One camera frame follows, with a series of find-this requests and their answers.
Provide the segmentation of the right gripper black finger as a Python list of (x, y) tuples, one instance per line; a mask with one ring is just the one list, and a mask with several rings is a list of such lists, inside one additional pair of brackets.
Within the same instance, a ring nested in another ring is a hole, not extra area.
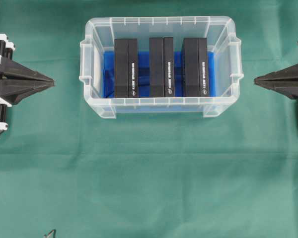
[(263, 81), (255, 82), (255, 85), (261, 86), (268, 90), (273, 90), (290, 99), (298, 99), (298, 81)]
[(255, 84), (277, 81), (298, 81), (298, 67), (292, 66), (255, 78)]

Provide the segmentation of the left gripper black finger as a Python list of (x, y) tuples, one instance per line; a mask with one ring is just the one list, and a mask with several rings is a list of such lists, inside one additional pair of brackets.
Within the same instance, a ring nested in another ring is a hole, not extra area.
[(6, 76), (8, 79), (28, 79), (54, 83), (53, 79), (1, 55), (0, 74)]
[(54, 81), (2, 79), (0, 80), (0, 101), (17, 105), (21, 100), (54, 86)]

